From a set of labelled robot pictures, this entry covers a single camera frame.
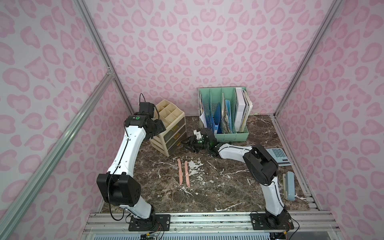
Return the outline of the pink knife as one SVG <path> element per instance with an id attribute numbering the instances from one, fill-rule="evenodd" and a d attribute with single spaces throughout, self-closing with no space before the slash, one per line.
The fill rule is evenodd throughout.
<path id="1" fill-rule="evenodd" d="M 179 168 L 179 185 L 181 186 L 183 184 L 183 170 L 182 170 L 181 159 L 177 159 L 177 162 L 178 162 L 178 168 Z"/>
<path id="2" fill-rule="evenodd" d="M 189 163 L 188 163 L 188 161 L 185 161 L 184 166 L 185 166 L 185 175 L 186 175 L 186 185 L 187 185 L 188 188 L 190 188 L 191 184 L 190 184 Z"/>

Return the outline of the beige desktop drawer organizer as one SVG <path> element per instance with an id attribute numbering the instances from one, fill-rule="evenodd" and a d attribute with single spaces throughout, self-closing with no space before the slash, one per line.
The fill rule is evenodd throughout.
<path id="1" fill-rule="evenodd" d="M 154 119 L 160 119 L 166 130 L 150 139 L 150 143 L 160 153 L 169 157 L 187 136 L 185 113 L 168 100 L 158 103 L 157 109 L 159 114 L 155 113 Z"/>

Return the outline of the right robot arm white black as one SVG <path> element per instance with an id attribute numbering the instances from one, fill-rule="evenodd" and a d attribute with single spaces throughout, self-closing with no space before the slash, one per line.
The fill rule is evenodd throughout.
<path id="1" fill-rule="evenodd" d="M 182 144 L 192 153 L 204 151 L 217 159 L 244 163 L 252 177 L 261 185 L 266 202 L 267 223 L 272 228 L 281 223 L 284 205 L 278 189 L 278 164 L 262 145 L 241 147 L 220 143 L 209 128 L 195 130 Z"/>

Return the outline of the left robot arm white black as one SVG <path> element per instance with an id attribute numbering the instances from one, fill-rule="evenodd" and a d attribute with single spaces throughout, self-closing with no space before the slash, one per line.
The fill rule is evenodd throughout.
<path id="1" fill-rule="evenodd" d="M 140 147 L 165 132 L 157 107 L 140 102 L 139 111 L 124 121 L 123 139 L 117 155 L 105 174 L 99 174 L 97 185 L 109 208 L 117 206 L 130 212 L 140 222 L 156 223 L 154 207 L 141 196 L 141 185 L 134 179 L 134 168 Z"/>

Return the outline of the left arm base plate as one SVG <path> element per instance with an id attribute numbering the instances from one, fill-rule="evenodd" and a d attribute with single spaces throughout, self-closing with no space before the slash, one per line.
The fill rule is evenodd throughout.
<path id="1" fill-rule="evenodd" d="M 155 214 L 145 220 L 131 217 L 128 223 L 129 232 L 155 232 L 157 230 L 167 232 L 170 230 L 171 215 Z"/>

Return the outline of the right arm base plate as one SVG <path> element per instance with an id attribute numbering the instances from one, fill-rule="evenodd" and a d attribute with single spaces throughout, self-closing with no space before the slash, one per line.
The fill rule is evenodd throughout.
<path id="1" fill-rule="evenodd" d="M 270 213 L 251 213 L 250 219 L 253 230 L 288 232 L 295 228 L 292 218 L 286 212 L 281 212 L 278 216 Z"/>

